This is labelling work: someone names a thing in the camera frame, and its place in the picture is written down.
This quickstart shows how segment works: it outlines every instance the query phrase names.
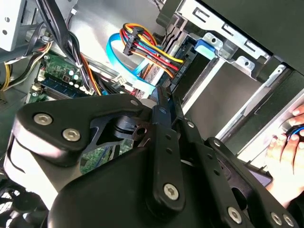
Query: silver metal chassis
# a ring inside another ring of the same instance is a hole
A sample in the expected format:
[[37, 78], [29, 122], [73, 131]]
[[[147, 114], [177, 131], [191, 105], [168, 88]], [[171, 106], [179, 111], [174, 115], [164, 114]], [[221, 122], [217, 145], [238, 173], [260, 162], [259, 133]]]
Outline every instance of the silver metal chassis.
[[[261, 57], [265, 58], [264, 63], [270, 59], [270, 55], [267, 54], [266, 51], [255, 45], [251, 40], [233, 29], [228, 23], [195, 0], [183, 0], [176, 10], [176, 13], [185, 21], [190, 21], [201, 29], [209, 31], [202, 39], [215, 48], [216, 54], [216, 58], [207, 65], [192, 88], [190, 88], [183, 98], [184, 102], [182, 108], [184, 114], [193, 106], [224, 63], [233, 65], [238, 70], [251, 77], [251, 72], [255, 68], [255, 63], [244, 56], [240, 56], [237, 59], [232, 58], [238, 48], [251, 55], [254, 59], [259, 59]], [[212, 31], [216, 31], [227, 40], [220, 40]], [[282, 74], [285, 68], [284, 65], [277, 66], [277, 69], [270, 75], [269, 79], [252, 94], [251, 98], [236, 112], [222, 130], [218, 132], [216, 135], [217, 138], [221, 139], [242, 116], [252, 110], [252, 108], [264, 97], [267, 91], [269, 91], [269, 86]]]

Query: power cable bundle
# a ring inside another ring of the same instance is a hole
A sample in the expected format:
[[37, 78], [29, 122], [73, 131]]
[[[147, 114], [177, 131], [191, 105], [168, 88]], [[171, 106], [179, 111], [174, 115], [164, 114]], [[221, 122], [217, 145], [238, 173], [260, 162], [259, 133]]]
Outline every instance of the power cable bundle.
[[36, 3], [48, 32], [67, 58], [79, 68], [85, 88], [90, 91], [92, 87], [98, 95], [101, 95], [88, 62], [80, 53], [79, 41], [72, 32], [68, 31], [55, 0], [36, 0]]
[[135, 54], [149, 60], [151, 64], [162, 68], [171, 78], [174, 78], [180, 68], [180, 63], [183, 63], [183, 60], [160, 50], [155, 38], [144, 26], [126, 23], [120, 30], [120, 37], [125, 46], [125, 54]]

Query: fan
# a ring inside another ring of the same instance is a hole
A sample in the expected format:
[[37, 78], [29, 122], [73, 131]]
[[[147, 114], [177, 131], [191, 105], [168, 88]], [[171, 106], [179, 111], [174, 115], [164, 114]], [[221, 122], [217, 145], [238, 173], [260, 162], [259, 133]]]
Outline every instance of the fan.
[[40, 228], [48, 209], [40, 196], [12, 182], [0, 182], [0, 228]]

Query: finger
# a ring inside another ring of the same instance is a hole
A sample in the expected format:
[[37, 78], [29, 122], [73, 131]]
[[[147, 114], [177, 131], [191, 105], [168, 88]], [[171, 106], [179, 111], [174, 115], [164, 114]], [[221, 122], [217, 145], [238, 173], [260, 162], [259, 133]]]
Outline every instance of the finger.
[[277, 140], [277, 137], [273, 137], [270, 141], [270, 144], [267, 148], [267, 152], [266, 152], [266, 158], [271, 158], [271, 154], [272, 154], [272, 150], [275, 146], [275, 143], [276, 143], [276, 140]]
[[300, 114], [304, 114], [304, 104], [301, 105], [300, 107], [297, 107], [297, 108], [294, 109], [294, 111], [293, 111], [293, 115], [294, 115], [294, 116], [297, 116], [297, 115], [300, 115]]
[[294, 173], [294, 159], [299, 140], [300, 137], [293, 134], [282, 152], [281, 171], [286, 175]]
[[271, 157], [278, 162], [281, 161], [281, 155], [285, 147], [286, 140], [287, 137], [285, 134], [280, 135], [271, 151]]
[[304, 124], [304, 114], [293, 117], [288, 120], [289, 124], [292, 126]]
[[300, 142], [294, 157], [294, 174], [304, 175], [304, 142]]

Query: blue drive latch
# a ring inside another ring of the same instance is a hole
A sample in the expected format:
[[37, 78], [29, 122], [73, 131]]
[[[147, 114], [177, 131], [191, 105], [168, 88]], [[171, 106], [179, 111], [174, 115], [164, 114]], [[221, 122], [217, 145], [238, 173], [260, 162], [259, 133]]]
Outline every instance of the blue drive latch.
[[202, 39], [198, 40], [194, 49], [210, 60], [215, 57], [215, 48]]

